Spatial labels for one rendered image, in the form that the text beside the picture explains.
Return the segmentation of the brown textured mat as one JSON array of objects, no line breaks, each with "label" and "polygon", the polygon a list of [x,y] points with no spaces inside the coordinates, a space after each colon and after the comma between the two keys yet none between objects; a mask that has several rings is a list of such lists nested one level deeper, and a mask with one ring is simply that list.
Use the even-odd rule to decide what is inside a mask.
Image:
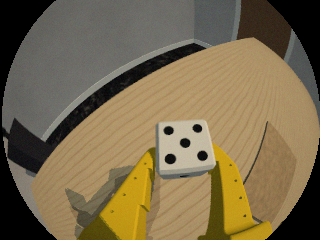
[{"label": "brown textured mat", "polygon": [[290,189],[296,163],[288,144],[267,121],[257,157],[243,183],[253,217],[272,224]]}]

